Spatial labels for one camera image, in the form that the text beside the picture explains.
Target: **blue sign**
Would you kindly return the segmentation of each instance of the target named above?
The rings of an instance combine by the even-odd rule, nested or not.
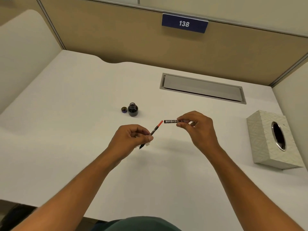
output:
[[[209,22],[195,18],[186,18],[177,15],[163,14],[162,26],[173,27],[193,32],[204,33]]]

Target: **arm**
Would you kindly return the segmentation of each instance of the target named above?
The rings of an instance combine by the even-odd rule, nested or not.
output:
[[[139,125],[119,127],[102,154],[13,231],[75,230],[108,173],[136,146],[150,142],[149,134]]]
[[[193,111],[178,118],[194,145],[213,165],[244,231],[304,231],[275,205],[220,147],[213,121]]]

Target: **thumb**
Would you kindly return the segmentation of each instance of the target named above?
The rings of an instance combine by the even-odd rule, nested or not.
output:
[[[186,122],[178,122],[176,126],[185,129],[189,134],[193,131],[193,127]]]
[[[154,139],[152,135],[140,135],[134,139],[136,146],[151,142]]]

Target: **white tissue box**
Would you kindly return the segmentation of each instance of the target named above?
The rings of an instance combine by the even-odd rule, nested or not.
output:
[[[304,167],[287,119],[259,110],[247,118],[254,163],[280,169]]]

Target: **person's right arm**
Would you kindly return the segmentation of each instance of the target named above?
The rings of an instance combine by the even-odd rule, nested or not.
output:
[[[244,231],[304,231],[221,148],[211,118],[192,111],[178,120],[185,121],[177,126],[189,133],[194,145],[213,165]]]

